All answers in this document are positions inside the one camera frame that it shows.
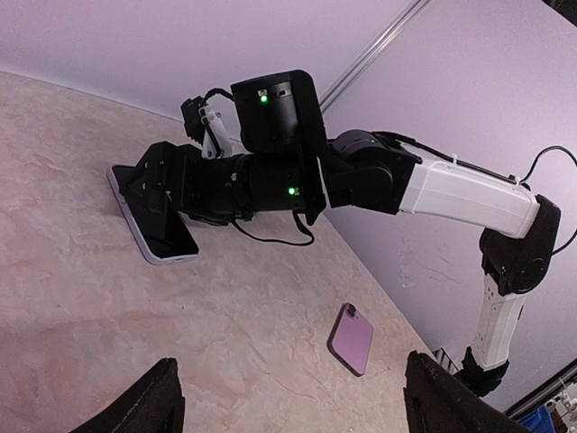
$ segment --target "table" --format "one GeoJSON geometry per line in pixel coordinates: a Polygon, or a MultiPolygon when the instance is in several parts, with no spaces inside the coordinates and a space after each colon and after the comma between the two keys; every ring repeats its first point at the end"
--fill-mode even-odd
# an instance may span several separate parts
{"type": "MultiPolygon", "coordinates": [[[[426,347],[323,217],[308,248],[191,224],[194,262],[143,260],[105,171],[162,140],[182,124],[0,73],[0,431],[69,431],[165,356],[188,432],[407,431],[426,347]],[[346,301],[375,328],[362,378],[326,349],[346,301]]],[[[250,229],[300,239],[289,213],[250,229]]]]}

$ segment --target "smartphone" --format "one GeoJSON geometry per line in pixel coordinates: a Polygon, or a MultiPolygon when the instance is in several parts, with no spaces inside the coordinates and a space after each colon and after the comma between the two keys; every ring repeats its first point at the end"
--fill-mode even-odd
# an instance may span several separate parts
{"type": "Polygon", "coordinates": [[[369,361],[372,325],[351,303],[341,307],[326,345],[333,356],[355,376],[362,376],[369,361]]]}
{"type": "Polygon", "coordinates": [[[114,165],[108,169],[106,176],[144,259],[158,266],[182,263],[197,257],[197,243],[178,212],[169,210],[165,230],[160,214],[131,205],[120,193],[119,182],[126,179],[133,169],[127,165],[114,165]]]}

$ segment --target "cable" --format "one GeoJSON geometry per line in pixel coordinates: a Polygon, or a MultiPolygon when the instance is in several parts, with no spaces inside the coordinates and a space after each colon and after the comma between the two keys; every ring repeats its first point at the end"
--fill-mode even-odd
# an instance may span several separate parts
{"type": "MultiPolygon", "coordinates": [[[[374,133],[374,134],[384,135],[385,137],[392,138],[393,140],[398,140],[400,142],[410,144],[411,146],[417,147],[418,149],[421,149],[422,151],[429,152],[429,153],[433,154],[434,156],[436,156],[437,158],[440,158],[442,160],[449,161],[449,162],[454,161],[454,158],[452,156],[449,156],[445,153],[439,152],[437,149],[433,149],[432,147],[429,147],[425,144],[419,143],[414,138],[410,138],[410,137],[407,137],[405,135],[396,134],[396,133],[378,132],[378,133],[374,133]]],[[[517,184],[514,179],[511,179],[508,176],[503,176],[502,174],[498,174],[495,171],[491,171],[491,170],[485,169],[483,167],[479,167],[478,165],[471,164],[470,162],[467,162],[467,161],[457,160],[456,164],[460,165],[461,167],[464,167],[466,169],[478,171],[479,173],[486,174],[488,176],[502,180],[502,181],[507,182],[507,183],[517,184]]]]}
{"type": "MultiPolygon", "coordinates": [[[[200,100],[200,103],[198,104],[198,108],[202,109],[203,106],[206,106],[206,101],[208,101],[208,99],[210,99],[211,97],[213,97],[215,95],[220,95],[221,97],[225,97],[227,99],[230,99],[231,101],[234,101],[233,95],[230,92],[227,92],[223,88],[213,88],[213,89],[209,90],[208,93],[206,93],[205,97],[203,97],[200,100]]],[[[220,147],[220,144],[216,140],[215,133],[213,133],[213,130],[210,127],[210,123],[208,123],[206,118],[204,118],[202,115],[201,115],[201,119],[202,119],[202,124],[205,126],[206,132],[208,133],[208,136],[210,137],[210,140],[215,145],[216,158],[218,158],[223,152],[221,147],[220,147]]]]}
{"type": "Polygon", "coordinates": [[[297,243],[297,242],[284,241],[282,239],[262,239],[260,237],[255,236],[255,235],[251,235],[249,232],[247,232],[242,227],[240,227],[236,221],[233,221],[232,224],[233,224],[234,228],[236,228],[243,235],[246,235],[246,236],[250,237],[251,239],[254,239],[255,241],[264,242],[267,244],[284,244],[284,245],[290,245],[290,246],[309,246],[309,245],[312,245],[315,242],[315,235],[313,235],[313,233],[310,230],[308,230],[308,228],[305,227],[305,225],[302,223],[302,221],[298,217],[296,210],[292,211],[292,217],[295,220],[295,224],[297,225],[298,231],[300,233],[302,233],[303,235],[310,237],[310,239],[308,241],[303,242],[303,243],[297,243]]]}
{"type": "MultiPolygon", "coordinates": [[[[531,168],[529,169],[529,172],[527,173],[527,175],[521,180],[521,183],[526,182],[531,175],[533,174],[533,171],[535,170],[535,167],[537,165],[537,163],[539,162],[539,159],[545,155],[546,153],[552,152],[552,151],[561,151],[566,153],[567,155],[569,155],[569,157],[572,159],[573,163],[575,164],[575,167],[577,167],[577,158],[575,158],[575,155],[573,155],[571,153],[570,150],[562,147],[562,146],[550,146],[550,147],[545,147],[533,160],[533,163],[531,164],[531,168]]],[[[559,248],[557,248],[556,250],[553,251],[552,255],[556,255],[558,253],[560,253],[562,250],[564,250],[565,248],[567,248],[569,245],[571,245],[571,243],[575,240],[575,238],[577,237],[577,229],[573,232],[572,236],[569,238],[569,240],[567,242],[565,242],[562,246],[560,246],[559,248]]]]}

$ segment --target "robotic arm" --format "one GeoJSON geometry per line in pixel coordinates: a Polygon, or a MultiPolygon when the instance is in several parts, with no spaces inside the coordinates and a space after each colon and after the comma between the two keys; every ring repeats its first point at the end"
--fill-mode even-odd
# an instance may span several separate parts
{"type": "Polygon", "coordinates": [[[547,272],[559,208],[515,179],[402,135],[353,130],[327,140],[306,72],[237,83],[232,94],[212,92],[234,101],[250,153],[233,154],[208,96],[189,100],[182,106],[185,126],[189,137],[204,143],[202,151],[154,144],[120,185],[124,198],[156,214],[155,221],[178,211],[222,226],[249,221],[255,212],[292,210],[299,227],[298,214],[311,226],[325,208],[322,174],[331,207],[424,213],[486,227],[481,318],[458,377],[477,395],[495,389],[508,368],[525,298],[547,272]]]}

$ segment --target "white phone edge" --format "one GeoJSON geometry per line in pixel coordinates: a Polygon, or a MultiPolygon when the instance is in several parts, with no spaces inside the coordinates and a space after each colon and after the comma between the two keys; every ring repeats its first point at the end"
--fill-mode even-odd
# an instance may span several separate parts
{"type": "Polygon", "coordinates": [[[126,203],[126,200],[124,199],[123,195],[120,193],[120,187],[118,186],[118,181],[116,180],[116,176],[114,175],[114,172],[112,170],[113,167],[114,166],[108,167],[108,170],[106,171],[106,177],[108,178],[110,187],[114,192],[114,197],[116,198],[118,205],[123,211],[124,219],[126,220],[126,223],[128,224],[128,227],[130,228],[130,231],[133,234],[136,244],[138,244],[138,248],[141,250],[142,256],[144,256],[144,259],[148,263],[153,264],[155,266],[162,266],[173,263],[183,263],[194,260],[198,254],[175,255],[174,257],[167,257],[167,258],[161,258],[157,255],[154,255],[149,246],[146,244],[146,240],[144,239],[144,236],[142,235],[142,232],[138,227],[136,220],[134,219],[130,207],[126,203]]]}

